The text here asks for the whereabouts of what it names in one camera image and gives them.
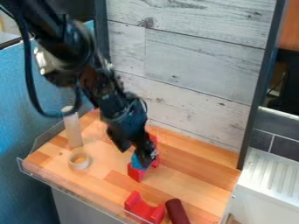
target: white wooden wall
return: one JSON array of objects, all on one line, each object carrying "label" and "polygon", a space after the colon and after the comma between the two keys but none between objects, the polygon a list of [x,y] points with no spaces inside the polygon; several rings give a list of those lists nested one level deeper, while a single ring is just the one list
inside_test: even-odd
[{"label": "white wooden wall", "polygon": [[111,54],[152,122],[239,151],[275,0],[108,0]]}]

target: wooden table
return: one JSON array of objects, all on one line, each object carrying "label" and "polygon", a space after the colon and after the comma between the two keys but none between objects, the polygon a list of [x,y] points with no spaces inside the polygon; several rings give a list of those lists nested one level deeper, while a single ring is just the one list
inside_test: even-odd
[{"label": "wooden table", "polygon": [[[132,150],[121,154],[108,139],[106,125],[98,112],[80,119],[84,149],[70,149],[62,131],[29,155],[23,167],[33,175],[105,208],[124,218],[123,202],[134,191],[152,205],[179,198],[192,223],[217,223],[240,175],[235,169],[238,154],[187,136],[149,126],[158,137],[161,165],[150,169],[137,183],[127,176]],[[72,151],[86,151],[93,163],[84,171],[73,171],[67,164]],[[170,223],[166,216],[163,223]]]}]

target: red wooden block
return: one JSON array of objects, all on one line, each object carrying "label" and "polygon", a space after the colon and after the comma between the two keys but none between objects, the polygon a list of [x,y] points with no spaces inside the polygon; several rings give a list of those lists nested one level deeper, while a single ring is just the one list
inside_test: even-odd
[{"label": "red wooden block", "polygon": [[125,209],[154,224],[159,224],[164,218],[164,205],[149,206],[141,198],[140,193],[134,191],[124,203]]},{"label": "red wooden block", "polygon": [[134,169],[131,163],[129,163],[127,172],[129,177],[131,177],[137,182],[142,182],[146,171]]},{"label": "red wooden block", "polygon": [[[156,145],[157,143],[156,136],[149,135],[149,138],[154,143],[154,145]],[[151,163],[150,167],[157,168],[159,165],[160,165],[160,157],[159,155],[157,155],[156,159]],[[128,176],[137,182],[143,181],[146,171],[133,168],[131,163],[129,163],[127,166]]]}]

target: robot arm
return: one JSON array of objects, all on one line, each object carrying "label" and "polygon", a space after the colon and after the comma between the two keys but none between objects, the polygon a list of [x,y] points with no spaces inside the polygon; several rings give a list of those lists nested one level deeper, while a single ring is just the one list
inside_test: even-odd
[{"label": "robot arm", "polygon": [[69,113],[80,106],[81,88],[100,109],[101,120],[108,124],[107,133],[116,147],[124,152],[133,144],[141,167],[149,167],[156,158],[156,149],[145,131],[145,103],[135,94],[124,92],[111,64],[96,50],[87,28],[67,15],[57,15],[45,0],[0,0],[0,4],[16,19],[24,39],[27,87],[37,111],[53,116],[42,110],[35,93],[28,65],[31,64],[28,32],[38,42],[34,54],[40,73],[57,87],[76,90],[77,100]]}]

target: dark red cylinder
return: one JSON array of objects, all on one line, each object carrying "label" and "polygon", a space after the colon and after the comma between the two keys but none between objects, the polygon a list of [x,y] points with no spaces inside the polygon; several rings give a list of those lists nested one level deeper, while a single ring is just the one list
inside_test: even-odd
[{"label": "dark red cylinder", "polygon": [[165,205],[173,224],[190,224],[180,199],[170,199],[165,203]]}]

